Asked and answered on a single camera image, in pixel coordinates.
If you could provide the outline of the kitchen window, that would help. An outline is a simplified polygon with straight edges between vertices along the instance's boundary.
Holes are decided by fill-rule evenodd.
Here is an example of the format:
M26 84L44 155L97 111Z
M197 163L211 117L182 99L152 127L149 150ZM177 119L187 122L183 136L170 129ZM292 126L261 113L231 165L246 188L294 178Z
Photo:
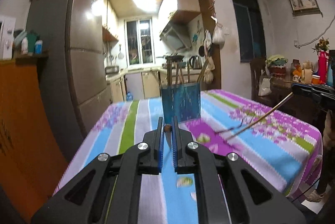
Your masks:
M153 63L152 19L127 21L125 38L129 65Z

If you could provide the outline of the dark wooden side table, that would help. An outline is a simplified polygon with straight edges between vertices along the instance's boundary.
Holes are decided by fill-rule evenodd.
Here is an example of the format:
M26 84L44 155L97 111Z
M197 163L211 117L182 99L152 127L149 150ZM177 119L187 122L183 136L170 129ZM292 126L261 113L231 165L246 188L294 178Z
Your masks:
M286 79L273 77L270 80L270 88L271 98L274 104L277 104L291 92L291 82ZM324 126L326 112L311 98L294 95L279 110L317 128Z

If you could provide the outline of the red flower vase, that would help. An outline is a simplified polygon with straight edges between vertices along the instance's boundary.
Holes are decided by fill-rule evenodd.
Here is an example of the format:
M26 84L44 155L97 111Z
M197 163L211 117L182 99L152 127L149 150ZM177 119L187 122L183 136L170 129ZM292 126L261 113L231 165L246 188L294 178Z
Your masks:
M328 59L329 54L321 50L318 52L318 75L320 77L320 84L325 84L328 73Z

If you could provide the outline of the covered pot on table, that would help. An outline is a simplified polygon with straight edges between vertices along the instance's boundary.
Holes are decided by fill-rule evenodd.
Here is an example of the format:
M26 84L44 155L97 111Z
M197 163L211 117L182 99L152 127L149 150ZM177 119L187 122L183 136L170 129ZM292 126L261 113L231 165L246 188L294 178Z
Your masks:
M266 66L272 75L285 75L288 59L283 55L276 54L267 58Z

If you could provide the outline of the blue perforated utensil holder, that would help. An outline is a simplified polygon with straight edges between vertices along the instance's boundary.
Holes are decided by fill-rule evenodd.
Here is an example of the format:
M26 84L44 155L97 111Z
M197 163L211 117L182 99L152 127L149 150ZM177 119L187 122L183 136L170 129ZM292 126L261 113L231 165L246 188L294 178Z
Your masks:
M161 87L162 108L166 124L200 118L200 84L186 83Z

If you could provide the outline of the wooden chair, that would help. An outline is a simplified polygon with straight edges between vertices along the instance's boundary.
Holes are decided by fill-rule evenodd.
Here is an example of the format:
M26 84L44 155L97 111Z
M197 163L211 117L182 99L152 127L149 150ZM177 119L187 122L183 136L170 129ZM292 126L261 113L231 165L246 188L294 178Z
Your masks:
M250 62L250 73L251 73L251 99L256 102L260 102L264 105L271 106L271 98L269 95L259 96L259 81L262 74L265 72L266 58L254 58Z

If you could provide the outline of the steel electric kettle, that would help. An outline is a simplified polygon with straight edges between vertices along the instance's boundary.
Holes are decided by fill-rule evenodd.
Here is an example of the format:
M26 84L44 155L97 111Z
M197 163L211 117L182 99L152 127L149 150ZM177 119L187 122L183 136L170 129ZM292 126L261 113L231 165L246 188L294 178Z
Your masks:
M199 70L202 68L202 61L200 56L191 56L188 60L190 67L194 70Z

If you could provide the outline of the black wok pan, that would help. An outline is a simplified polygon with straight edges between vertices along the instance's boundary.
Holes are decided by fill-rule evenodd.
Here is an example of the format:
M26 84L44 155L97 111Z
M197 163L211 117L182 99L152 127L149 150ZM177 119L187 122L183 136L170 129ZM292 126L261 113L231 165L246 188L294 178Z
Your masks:
M164 58L167 61L171 61L171 62L181 62L184 56L175 54L175 55L165 55Z

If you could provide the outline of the silver toaster oven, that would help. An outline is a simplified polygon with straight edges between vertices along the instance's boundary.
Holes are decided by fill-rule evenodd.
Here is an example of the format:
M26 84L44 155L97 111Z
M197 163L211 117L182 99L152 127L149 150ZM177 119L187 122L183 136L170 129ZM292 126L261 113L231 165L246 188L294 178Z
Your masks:
M105 74L106 75L115 75L120 72L119 66L107 66L105 67Z

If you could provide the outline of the white plastic bag hanging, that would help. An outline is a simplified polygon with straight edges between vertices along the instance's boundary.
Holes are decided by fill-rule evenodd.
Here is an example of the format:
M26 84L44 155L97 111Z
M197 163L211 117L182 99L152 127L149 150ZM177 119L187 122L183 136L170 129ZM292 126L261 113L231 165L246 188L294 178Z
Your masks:
M225 44L225 29L220 23L216 23L215 25L212 43L220 46Z

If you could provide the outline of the range hood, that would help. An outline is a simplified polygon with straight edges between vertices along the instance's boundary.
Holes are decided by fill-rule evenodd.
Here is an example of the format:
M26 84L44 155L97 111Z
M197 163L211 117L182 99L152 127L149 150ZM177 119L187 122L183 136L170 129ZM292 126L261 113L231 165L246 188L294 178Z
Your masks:
M168 23L160 34L160 40L172 50L191 50L192 48L186 25Z

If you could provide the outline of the orange wooden cabinet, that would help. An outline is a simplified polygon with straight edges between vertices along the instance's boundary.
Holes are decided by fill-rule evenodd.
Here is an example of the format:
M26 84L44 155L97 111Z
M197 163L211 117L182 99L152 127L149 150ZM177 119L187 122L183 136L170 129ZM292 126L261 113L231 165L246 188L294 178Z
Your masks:
M34 63L1 62L1 187L26 222L68 166L42 103Z

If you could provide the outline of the white medicine bottle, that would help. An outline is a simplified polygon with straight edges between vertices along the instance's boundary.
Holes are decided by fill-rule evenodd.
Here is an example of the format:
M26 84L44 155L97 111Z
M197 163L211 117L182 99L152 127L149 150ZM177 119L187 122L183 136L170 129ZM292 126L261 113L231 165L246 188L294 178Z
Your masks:
M23 38L21 42L21 54L28 54L28 38Z

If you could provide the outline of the green cup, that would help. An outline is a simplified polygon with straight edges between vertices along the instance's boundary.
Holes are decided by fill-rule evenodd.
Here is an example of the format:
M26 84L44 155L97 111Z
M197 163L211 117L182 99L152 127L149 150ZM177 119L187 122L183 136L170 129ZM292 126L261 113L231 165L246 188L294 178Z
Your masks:
M28 40L28 53L33 54L35 52L35 43L39 39L40 35L32 30L27 33L26 37Z

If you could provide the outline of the white microwave oven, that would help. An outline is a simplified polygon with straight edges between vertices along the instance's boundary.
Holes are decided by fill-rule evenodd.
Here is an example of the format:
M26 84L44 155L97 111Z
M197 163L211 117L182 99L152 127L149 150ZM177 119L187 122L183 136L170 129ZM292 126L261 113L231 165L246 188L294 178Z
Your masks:
M13 42L16 19L1 15L1 60L11 60L13 56Z

